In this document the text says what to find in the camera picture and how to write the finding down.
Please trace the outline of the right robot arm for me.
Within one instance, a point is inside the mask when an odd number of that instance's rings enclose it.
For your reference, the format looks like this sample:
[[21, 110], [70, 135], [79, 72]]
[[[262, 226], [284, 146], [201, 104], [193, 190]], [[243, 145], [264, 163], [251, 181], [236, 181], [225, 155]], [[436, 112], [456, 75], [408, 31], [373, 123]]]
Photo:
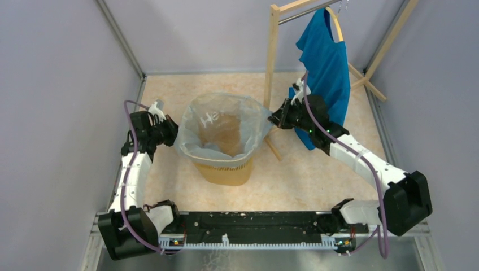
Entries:
[[354, 224], [382, 225], [402, 236], [433, 213], [428, 181], [419, 171], [408, 173], [379, 158], [329, 117], [326, 103], [310, 94], [302, 101], [287, 98], [268, 120], [280, 129], [299, 129], [312, 144], [343, 162], [378, 192], [378, 200], [347, 199], [336, 206], [333, 229], [345, 233]]

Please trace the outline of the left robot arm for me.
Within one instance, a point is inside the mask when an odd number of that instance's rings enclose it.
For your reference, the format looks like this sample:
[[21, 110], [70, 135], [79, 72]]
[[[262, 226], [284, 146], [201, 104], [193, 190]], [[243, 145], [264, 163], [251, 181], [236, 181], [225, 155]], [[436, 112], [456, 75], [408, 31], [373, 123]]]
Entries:
[[122, 260], [157, 252], [163, 230], [175, 233], [181, 218], [174, 202], [144, 203], [148, 173], [159, 145], [172, 146], [177, 124], [162, 110], [149, 108], [128, 114], [130, 130], [121, 148], [121, 176], [98, 229], [111, 259]]

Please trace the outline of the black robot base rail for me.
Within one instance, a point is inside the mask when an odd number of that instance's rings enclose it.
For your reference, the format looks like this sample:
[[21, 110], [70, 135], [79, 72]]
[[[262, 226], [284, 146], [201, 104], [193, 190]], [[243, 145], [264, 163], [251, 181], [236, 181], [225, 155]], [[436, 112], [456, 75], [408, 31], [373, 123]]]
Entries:
[[325, 211], [182, 212], [161, 237], [184, 237], [187, 244], [314, 244], [368, 232], [366, 225], [348, 226]]

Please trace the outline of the blue plastic trash bag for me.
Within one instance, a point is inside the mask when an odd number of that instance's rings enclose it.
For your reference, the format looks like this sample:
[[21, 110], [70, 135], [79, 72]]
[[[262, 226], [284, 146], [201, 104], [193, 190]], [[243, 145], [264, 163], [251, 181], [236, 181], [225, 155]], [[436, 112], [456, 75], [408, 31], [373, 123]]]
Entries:
[[194, 163], [237, 168], [260, 149], [273, 127], [271, 115], [248, 95], [203, 94], [188, 104], [174, 147]]

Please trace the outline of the yellow mesh trash bin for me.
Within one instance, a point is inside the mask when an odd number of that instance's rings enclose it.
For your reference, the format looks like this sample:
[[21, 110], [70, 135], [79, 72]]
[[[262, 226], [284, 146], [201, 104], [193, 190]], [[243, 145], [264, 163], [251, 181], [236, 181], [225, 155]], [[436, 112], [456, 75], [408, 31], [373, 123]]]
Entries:
[[[240, 136], [240, 119], [234, 115], [220, 114], [207, 127], [199, 128], [199, 139], [203, 147], [216, 148], [222, 154], [231, 157], [243, 151]], [[251, 176], [252, 159], [236, 168], [214, 167], [207, 164], [194, 163], [206, 181], [226, 186], [241, 186]]]

